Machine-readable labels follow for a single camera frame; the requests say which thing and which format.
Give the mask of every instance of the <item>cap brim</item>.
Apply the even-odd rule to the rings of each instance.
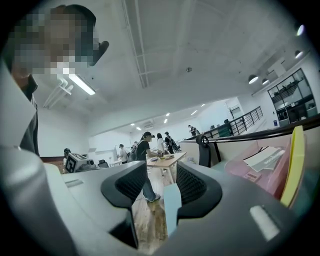
[[[93,51],[93,56],[92,56],[92,62],[89,63],[89,66],[93,67],[94,65],[97,64],[97,62],[100,60],[102,55],[105,54],[109,47],[109,42],[108,41],[103,41],[102,43],[99,43],[99,47],[97,50]]]

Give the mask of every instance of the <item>pants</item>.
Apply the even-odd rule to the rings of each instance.
[[[148,198],[150,201],[154,200],[156,198],[156,194],[151,186],[150,179],[148,176],[145,179],[145,183],[142,187],[142,192],[144,197]]]
[[[172,146],[169,146],[168,150],[169,150],[170,154],[174,154],[175,153],[174,150],[172,149]]]

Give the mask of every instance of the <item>office chair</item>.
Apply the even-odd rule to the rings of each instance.
[[[109,168],[109,165],[108,163],[105,161],[105,160],[99,160],[99,164],[98,164],[99,167],[101,168]]]
[[[211,148],[209,140],[203,134],[200,134],[195,139],[199,145],[199,165],[204,167],[211,167]]]

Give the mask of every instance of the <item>white shirt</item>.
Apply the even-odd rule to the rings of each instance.
[[[120,157],[121,157],[122,162],[128,161],[127,152],[125,151],[124,148],[121,149],[121,151],[120,151]]]
[[[158,150],[160,150],[161,152],[164,152],[167,150],[167,146],[165,145],[163,138],[158,138],[156,142],[158,144]]]

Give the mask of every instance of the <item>railing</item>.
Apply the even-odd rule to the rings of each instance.
[[[230,121],[219,127],[203,132],[208,138],[221,138],[238,136],[246,132],[250,127],[254,126],[262,117],[262,110],[259,107],[254,110]],[[187,138],[186,140],[194,140],[197,136]]]

